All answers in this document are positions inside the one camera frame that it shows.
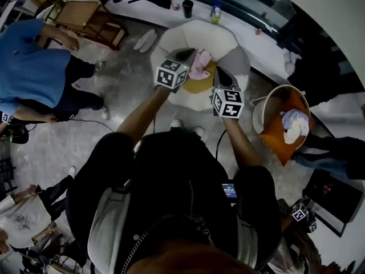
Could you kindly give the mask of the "white armchair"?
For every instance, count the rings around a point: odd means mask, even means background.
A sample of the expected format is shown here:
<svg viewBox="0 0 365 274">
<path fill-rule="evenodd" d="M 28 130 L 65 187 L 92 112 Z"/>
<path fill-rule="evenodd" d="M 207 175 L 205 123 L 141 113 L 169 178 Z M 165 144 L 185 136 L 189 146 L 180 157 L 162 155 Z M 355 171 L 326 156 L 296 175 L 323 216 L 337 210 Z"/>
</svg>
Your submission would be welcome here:
<svg viewBox="0 0 365 274">
<path fill-rule="evenodd" d="M 161 36 L 150 56 L 152 69 L 153 71 L 156 71 L 157 65 L 175 49 L 204 49 L 211 54 L 211 61 L 214 61 L 217 64 L 222 57 L 238 45 L 239 43 L 237 42 L 236 37 L 230 30 L 206 21 L 195 19 L 180 26 L 168 29 Z M 237 79 L 241 91 L 245 91 L 249 82 L 249 75 L 233 76 Z M 195 111 L 208 110 L 212 108 L 210 100 L 212 88 L 199 94 L 191 94 L 185 91 L 183 86 L 181 86 L 176 93 L 171 93 L 169 95 L 168 100 L 172 104 L 190 108 Z"/>
</svg>

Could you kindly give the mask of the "grey cushion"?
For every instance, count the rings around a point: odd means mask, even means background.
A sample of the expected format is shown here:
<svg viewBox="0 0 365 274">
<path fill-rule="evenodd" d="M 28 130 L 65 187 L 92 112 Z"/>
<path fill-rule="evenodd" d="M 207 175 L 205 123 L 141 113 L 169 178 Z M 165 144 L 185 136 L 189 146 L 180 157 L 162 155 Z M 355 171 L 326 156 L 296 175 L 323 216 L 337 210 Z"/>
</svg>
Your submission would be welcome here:
<svg viewBox="0 0 365 274">
<path fill-rule="evenodd" d="M 232 75 L 249 75 L 251 68 L 249 57 L 240 45 L 222 57 L 218 61 L 217 66 L 225 69 Z"/>
</svg>

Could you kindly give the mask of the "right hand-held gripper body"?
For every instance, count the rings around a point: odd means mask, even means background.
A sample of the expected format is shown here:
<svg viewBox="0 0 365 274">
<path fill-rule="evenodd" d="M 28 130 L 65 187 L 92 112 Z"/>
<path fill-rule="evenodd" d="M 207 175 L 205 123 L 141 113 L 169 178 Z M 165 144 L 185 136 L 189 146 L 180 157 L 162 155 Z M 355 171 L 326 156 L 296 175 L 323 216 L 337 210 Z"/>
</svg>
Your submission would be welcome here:
<svg viewBox="0 0 365 274">
<path fill-rule="evenodd" d="M 214 115 L 238 119 L 244 109 L 244 94 L 237 79 L 222 67 L 214 69 L 211 104 Z"/>
</svg>

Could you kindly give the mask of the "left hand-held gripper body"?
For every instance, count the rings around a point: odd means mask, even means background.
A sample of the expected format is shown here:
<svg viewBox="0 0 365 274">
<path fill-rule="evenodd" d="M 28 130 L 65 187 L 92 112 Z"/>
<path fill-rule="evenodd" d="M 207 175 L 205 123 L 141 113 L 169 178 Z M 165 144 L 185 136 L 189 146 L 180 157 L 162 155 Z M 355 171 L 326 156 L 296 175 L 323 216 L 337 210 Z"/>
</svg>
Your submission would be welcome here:
<svg viewBox="0 0 365 274">
<path fill-rule="evenodd" d="M 193 48 L 171 51 L 156 67 L 155 85 L 164 86 L 176 92 L 186 82 L 196 54 L 197 50 Z"/>
</svg>

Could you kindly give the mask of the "wooden rack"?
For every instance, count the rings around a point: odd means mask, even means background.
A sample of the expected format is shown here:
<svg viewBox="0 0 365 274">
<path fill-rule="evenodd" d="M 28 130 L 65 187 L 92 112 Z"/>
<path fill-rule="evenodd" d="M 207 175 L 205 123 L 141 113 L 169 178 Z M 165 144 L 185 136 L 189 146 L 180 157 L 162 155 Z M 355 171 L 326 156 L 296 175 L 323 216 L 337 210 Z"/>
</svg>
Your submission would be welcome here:
<svg viewBox="0 0 365 274">
<path fill-rule="evenodd" d="M 121 41 L 129 36 L 121 19 L 97 1 L 56 0 L 43 20 L 111 50 L 118 50 Z"/>
</svg>

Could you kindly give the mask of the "black bag green stripe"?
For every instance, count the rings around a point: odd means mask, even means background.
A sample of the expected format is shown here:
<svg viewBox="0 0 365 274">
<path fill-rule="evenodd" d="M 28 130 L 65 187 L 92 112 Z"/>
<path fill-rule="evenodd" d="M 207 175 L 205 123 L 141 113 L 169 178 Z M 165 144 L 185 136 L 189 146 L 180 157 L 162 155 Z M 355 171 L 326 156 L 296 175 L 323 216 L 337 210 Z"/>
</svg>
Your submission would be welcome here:
<svg viewBox="0 0 365 274">
<path fill-rule="evenodd" d="M 0 139 L 8 143 L 26 144 L 29 141 L 29 132 L 23 124 L 11 124 L 0 132 Z"/>
</svg>

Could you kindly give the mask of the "green bottle blue cap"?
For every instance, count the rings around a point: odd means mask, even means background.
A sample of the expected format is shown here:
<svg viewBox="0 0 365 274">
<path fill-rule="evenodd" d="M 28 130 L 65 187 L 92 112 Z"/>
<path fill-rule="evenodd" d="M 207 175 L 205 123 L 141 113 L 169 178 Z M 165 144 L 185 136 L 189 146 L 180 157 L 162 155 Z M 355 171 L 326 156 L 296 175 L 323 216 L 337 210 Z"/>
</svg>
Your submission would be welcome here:
<svg viewBox="0 0 365 274">
<path fill-rule="evenodd" d="M 219 23 L 221 18 L 221 3 L 219 1 L 216 1 L 212 6 L 210 17 L 212 23 L 214 24 Z"/>
</svg>

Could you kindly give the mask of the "person's left forearm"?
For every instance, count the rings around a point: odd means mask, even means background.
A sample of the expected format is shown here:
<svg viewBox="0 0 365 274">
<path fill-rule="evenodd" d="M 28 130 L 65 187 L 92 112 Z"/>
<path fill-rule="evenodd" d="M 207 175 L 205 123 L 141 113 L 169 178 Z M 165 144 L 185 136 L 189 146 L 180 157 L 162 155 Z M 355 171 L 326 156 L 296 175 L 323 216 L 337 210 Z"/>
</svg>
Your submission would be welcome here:
<svg viewBox="0 0 365 274">
<path fill-rule="evenodd" d="M 129 136 L 135 146 L 144 136 L 171 91 L 166 87 L 158 87 L 125 118 L 116 132 Z"/>
</svg>

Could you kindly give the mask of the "white printed tote bag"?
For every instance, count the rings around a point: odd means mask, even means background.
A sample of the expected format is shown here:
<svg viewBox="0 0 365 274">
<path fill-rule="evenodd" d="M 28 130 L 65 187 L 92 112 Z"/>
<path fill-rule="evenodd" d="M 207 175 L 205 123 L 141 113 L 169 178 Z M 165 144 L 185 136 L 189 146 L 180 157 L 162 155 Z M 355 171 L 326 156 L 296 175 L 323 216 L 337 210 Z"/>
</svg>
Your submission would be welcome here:
<svg viewBox="0 0 365 274">
<path fill-rule="evenodd" d="M 32 238 L 50 223 L 51 216 L 38 195 L 31 195 L 19 203 L 7 196 L 0 202 L 0 228 L 15 248 L 32 247 Z"/>
</svg>

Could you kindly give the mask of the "small screen device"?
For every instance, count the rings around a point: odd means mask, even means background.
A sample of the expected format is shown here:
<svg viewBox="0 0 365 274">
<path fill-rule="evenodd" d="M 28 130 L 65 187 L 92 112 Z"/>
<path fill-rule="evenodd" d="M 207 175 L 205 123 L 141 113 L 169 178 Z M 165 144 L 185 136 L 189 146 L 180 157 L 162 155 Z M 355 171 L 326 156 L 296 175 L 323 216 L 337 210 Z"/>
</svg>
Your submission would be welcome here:
<svg viewBox="0 0 365 274">
<path fill-rule="evenodd" d="M 223 188 L 224 193 L 227 198 L 229 198 L 229 199 L 237 198 L 236 189 L 234 187 L 234 184 L 228 184 L 228 183 L 222 184 L 222 188 Z"/>
</svg>

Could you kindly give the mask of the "person's right forearm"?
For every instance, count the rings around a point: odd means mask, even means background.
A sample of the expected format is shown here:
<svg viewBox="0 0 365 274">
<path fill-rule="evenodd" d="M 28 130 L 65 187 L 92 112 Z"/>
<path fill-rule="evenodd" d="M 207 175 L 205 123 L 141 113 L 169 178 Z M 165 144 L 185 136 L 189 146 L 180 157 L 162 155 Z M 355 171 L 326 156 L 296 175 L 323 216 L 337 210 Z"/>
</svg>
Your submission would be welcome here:
<svg viewBox="0 0 365 274">
<path fill-rule="evenodd" d="M 238 167 L 261 166 L 259 155 L 244 133 L 240 124 L 232 118 L 223 118 Z"/>
</svg>

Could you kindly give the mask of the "pink garment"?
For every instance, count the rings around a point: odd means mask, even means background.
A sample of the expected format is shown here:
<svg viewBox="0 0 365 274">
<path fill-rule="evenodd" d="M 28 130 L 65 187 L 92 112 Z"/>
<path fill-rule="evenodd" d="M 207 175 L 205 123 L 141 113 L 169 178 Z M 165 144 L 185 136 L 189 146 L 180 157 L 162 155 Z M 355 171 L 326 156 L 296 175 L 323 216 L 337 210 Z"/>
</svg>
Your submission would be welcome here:
<svg viewBox="0 0 365 274">
<path fill-rule="evenodd" d="M 190 68 L 189 78 L 192 80 L 204 80 L 210 77 L 210 73 L 205 70 L 205 67 L 211 61 L 212 56 L 204 49 L 197 49 L 196 51 L 196 57 Z"/>
</svg>

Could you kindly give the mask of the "person's black clothed body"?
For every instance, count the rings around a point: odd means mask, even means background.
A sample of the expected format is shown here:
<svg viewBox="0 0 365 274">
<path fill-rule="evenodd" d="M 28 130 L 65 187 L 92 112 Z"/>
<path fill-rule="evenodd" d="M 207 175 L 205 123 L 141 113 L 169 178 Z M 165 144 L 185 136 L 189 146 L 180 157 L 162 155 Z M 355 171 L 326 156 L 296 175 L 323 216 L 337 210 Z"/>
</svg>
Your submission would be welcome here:
<svg viewBox="0 0 365 274">
<path fill-rule="evenodd" d="M 222 184 L 234 184 L 237 198 Z M 66 215 L 80 249 L 102 274 L 125 274 L 169 239 L 213 245 L 260 269 L 281 241 L 273 178 L 263 166 L 233 179 L 195 135 L 174 130 L 100 139 L 67 191 Z"/>
</svg>

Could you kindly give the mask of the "black flat tray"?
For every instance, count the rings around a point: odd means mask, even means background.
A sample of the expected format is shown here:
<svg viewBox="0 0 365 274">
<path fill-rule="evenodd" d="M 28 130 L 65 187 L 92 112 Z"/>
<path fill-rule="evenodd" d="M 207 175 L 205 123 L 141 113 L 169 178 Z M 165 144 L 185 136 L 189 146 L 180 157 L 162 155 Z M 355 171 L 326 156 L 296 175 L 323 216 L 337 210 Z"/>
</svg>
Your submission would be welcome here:
<svg viewBox="0 0 365 274">
<path fill-rule="evenodd" d="M 346 225 L 356 216 L 363 196 L 363 191 L 328 172 L 314 170 L 302 190 L 301 201 L 308 210 L 306 226 L 315 220 L 317 227 L 321 222 L 338 237 L 342 237 Z"/>
</svg>

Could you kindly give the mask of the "yellow cushion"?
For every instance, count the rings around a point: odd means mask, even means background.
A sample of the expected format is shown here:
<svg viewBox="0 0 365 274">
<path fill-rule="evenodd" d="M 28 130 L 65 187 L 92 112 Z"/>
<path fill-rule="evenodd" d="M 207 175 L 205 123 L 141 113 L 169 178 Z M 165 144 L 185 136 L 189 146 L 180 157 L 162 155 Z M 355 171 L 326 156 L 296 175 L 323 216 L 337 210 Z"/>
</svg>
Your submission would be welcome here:
<svg viewBox="0 0 365 274">
<path fill-rule="evenodd" d="M 204 69 L 191 71 L 188 79 L 182 85 L 183 89 L 191 94 L 199 94 L 213 87 L 213 74 L 217 64 L 210 61 Z"/>
</svg>

